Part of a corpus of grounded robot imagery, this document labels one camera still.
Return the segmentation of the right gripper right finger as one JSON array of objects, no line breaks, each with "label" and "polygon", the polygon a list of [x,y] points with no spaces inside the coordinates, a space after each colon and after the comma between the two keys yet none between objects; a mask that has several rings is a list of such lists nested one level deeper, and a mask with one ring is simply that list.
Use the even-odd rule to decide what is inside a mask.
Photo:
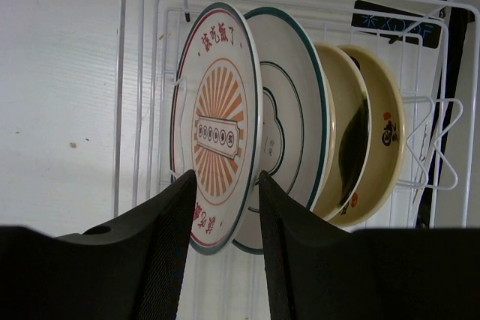
[{"label": "right gripper right finger", "polygon": [[266,172],[259,212],[273,319],[477,319],[478,229],[346,232]]}]

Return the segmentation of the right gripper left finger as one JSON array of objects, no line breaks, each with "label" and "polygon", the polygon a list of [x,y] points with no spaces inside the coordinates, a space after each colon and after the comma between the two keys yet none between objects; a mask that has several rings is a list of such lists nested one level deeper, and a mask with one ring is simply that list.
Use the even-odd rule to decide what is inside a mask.
[{"label": "right gripper left finger", "polygon": [[197,197],[187,171],[82,234],[1,228],[3,319],[174,319]]}]

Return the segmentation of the white green-rimmed plate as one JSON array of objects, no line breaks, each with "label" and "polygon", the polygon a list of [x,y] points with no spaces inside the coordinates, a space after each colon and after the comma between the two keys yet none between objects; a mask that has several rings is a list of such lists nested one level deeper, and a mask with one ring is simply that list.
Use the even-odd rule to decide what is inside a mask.
[{"label": "white green-rimmed plate", "polygon": [[286,11],[258,7],[245,18],[262,76],[259,170],[310,211],[326,181],[332,132],[319,56],[304,27]]}]

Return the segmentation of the orange sunburst plate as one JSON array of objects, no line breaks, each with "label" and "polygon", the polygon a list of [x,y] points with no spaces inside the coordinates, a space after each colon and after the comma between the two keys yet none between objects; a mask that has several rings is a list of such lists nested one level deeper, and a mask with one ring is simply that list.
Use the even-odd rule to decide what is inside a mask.
[{"label": "orange sunburst plate", "polygon": [[170,172],[196,176],[190,245],[210,256],[236,236],[260,161],[260,60],[241,12],[208,5],[188,32],[175,74]]}]

